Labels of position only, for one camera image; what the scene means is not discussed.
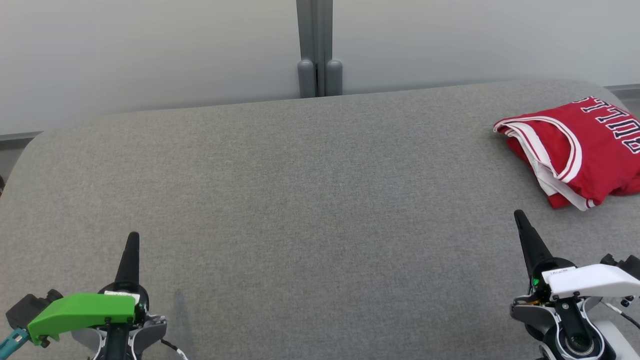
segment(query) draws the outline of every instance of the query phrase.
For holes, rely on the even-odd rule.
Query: floor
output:
[[[638,118],[640,118],[640,98],[626,99],[621,97],[624,105]],[[22,150],[31,139],[7,140],[0,142],[0,176],[6,181],[11,174],[13,166],[18,161]]]

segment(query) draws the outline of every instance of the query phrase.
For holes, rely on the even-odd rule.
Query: red fabric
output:
[[[573,140],[558,126],[538,120],[521,120],[529,117],[551,118],[564,124],[577,139],[582,159],[576,156],[570,158]],[[568,161],[571,169],[578,169],[573,179],[567,176],[560,180],[585,199],[594,200],[599,205],[609,194],[630,195],[640,192],[640,122],[626,111],[588,97],[558,108],[506,118],[500,122],[512,119],[522,121],[535,130],[558,174]],[[498,131],[504,133],[507,130],[502,127]],[[529,163],[516,139],[509,138],[508,145]],[[549,202],[554,208],[568,204],[562,195],[560,198],[553,195]]]

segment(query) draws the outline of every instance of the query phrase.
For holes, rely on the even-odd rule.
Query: blue cable connector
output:
[[[0,360],[7,360],[11,354],[29,341],[29,333],[18,328],[0,344]]]

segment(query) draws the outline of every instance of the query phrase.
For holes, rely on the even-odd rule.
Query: folded jersey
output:
[[[580,210],[640,191],[640,122],[595,97],[498,121],[493,130],[532,168],[553,208]]]

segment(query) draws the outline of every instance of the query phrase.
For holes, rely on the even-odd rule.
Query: white label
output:
[[[561,269],[553,269],[553,270],[549,270],[549,271],[543,271],[542,272],[542,279],[544,279],[545,282],[548,284],[549,283],[549,277],[551,275],[559,274],[561,272],[567,272],[567,271],[571,271],[571,270],[575,270],[575,266],[570,266],[568,268],[561,268]]]
[[[130,297],[136,299],[136,304],[140,302],[140,294],[131,294],[131,293],[125,293],[125,292],[122,292],[122,291],[109,291],[109,290],[105,290],[104,294],[105,295],[130,296]]]

